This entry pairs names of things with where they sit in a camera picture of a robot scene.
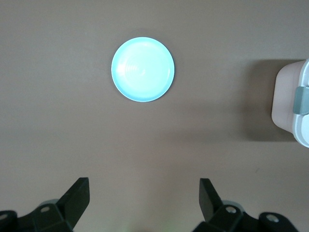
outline plastic container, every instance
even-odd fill
[[[271,116],[278,127],[309,147],[309,59],[279,71]]]

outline screw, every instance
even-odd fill
[[[268,214],[266,218],[271,222],[276,222],[276,223],[279,222],[279,219],[273,214]]]
[[[49,206],[46,206],[46,207],[41,209],[41,213],[45,213],[45,212],[47,212],[49,210],[50,210]]]
[[[7,217],[8,217],[7,214],[2,214],[2,215],[0,215],[0,220],[4,220],[4,219],[6,219]]]
[[[225,208],[227,210],[227,212],[234,214],[237,212],[237,210],[234,207],[228,206],[227,208]]]

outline tabletop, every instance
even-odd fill
[[[76,232],[190,232],[200,178],[257,218],[309,227],[309,150],[272,122],[276,75],[309,57],[307,0],[0,1],[0,210],[89,177]],[[129,39],[172,54],[171,88],[135,102],[111,62]]]

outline light blue plate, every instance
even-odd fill
[[[138,37],[125,42],[112,59],[112,79],[117,89],[137,102],[160,98],[173,82],[175,66],[159,41]]]

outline container lid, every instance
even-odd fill
[[[168,49],[148,37],[125,42],[112,60],[112,79],[117,89],[137,102],[150,102],[165,94],[174,72],[174,61]]]
[[[293,134],[296,140],[309,147],[309,59],[303,65],[294,100]]]

